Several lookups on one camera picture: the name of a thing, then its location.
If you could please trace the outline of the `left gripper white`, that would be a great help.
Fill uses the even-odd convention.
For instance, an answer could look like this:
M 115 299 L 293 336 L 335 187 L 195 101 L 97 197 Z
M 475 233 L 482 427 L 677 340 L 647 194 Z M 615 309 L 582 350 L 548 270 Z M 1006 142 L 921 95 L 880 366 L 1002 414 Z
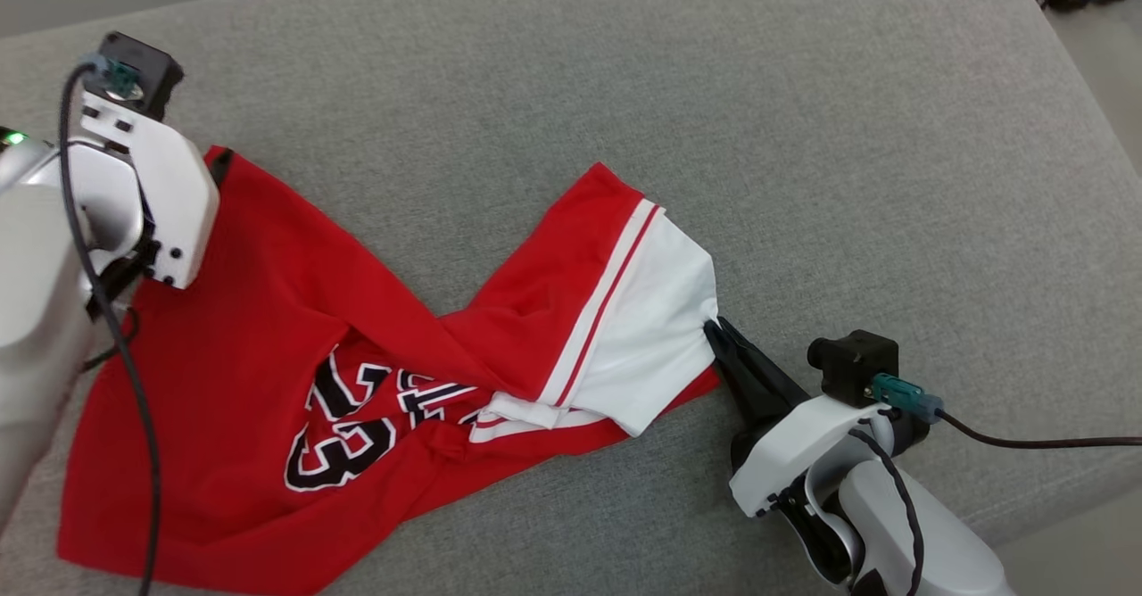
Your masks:
M 114 300 L 140 277 L 186 290 L 199 275 L 234 152 L 207 166 L 174 128 L 83 92 L 85 136 L 70 140 L 70 190 L 87 228 L 94 285 Z

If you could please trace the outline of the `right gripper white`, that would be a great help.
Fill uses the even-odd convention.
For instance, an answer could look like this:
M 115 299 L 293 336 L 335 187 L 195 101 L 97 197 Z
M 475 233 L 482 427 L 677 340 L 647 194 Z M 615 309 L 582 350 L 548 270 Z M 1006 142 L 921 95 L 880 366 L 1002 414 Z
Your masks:
M 928 426 L 882 404 L 810 400 L 726 317 L 703 333 L 745 425 L 730 481 L 740 510 L 782 516 L 825 583 L 924 583 L 930 498 L 896 456 Z M 777 412 L 788 413 L 774 422 Z

